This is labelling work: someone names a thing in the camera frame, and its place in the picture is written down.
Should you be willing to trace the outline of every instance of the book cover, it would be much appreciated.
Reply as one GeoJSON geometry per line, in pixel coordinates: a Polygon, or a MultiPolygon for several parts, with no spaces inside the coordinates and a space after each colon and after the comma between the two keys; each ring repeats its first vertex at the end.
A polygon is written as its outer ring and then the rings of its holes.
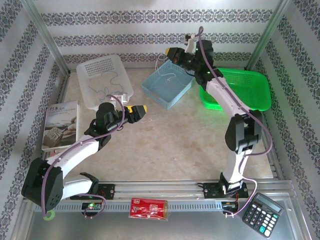
{"type": "Polygon", "coordinates": [[[77,101],[50,105],[46,110],[42,150],[64,149],[78,141],[79,106],[77,101]]]}

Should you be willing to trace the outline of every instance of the green plastic basket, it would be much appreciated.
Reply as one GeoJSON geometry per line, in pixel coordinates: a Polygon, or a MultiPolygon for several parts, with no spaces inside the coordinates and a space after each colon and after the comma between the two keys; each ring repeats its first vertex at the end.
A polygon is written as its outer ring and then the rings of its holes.
{"type": "MultiPolygon", "coordinates": [[[[219,68],[235,94],[253,110],[266,111],[271,107],[267,78],[255,71],[219,68]]],[[[217,101],[200,86],[200,98],[207,109],[223,110],[217,101]]]]}

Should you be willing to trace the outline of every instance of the beige floor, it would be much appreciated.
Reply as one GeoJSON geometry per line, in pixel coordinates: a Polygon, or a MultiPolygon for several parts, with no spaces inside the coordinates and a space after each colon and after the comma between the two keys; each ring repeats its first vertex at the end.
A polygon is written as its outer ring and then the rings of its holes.
{"type": "MultiPolygon", "coordinates": [[[[218,179],[226,167],[225,132],[228,118],[222,111],[208,110],[199,98],[197,84],[169,110],[143,94],[141,83],[152,69],[128,69],[134,94],[130,105],[147,105],[148,113],[138,123],[124,125],[99,152],[71,172],[94,175],[100,181],[218,179]]],[[[70,76],[65,102],[78,100],[80,133],[95,118],[84,106],[77,73],[70,76]]],[[[262,141],[255,152],[264,150],[262,141]]],[[[249,157],[244,175],[272,178],[266,155],[249,157]]]]}

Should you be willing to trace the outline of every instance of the red snack bag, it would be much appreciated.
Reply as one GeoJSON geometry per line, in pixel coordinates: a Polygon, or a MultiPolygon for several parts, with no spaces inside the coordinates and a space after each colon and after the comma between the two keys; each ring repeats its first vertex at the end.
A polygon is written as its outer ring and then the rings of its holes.
{"type": "Polygon", "coordinates": [[[168,220],[168,201],[132,198],[129,218],[168,220]]]}

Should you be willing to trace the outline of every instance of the blue plastic basket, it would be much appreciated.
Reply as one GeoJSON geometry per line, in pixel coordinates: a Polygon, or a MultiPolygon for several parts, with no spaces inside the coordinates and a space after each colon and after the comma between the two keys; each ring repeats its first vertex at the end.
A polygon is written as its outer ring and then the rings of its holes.
{"type": "Polygon", "coordinates": [[[167,60],[141,84],[141,87],[145,95],[164,108],[170,109],[191,88],[193,79],[194,77],[186,74],[183,68],[167,60]]]}

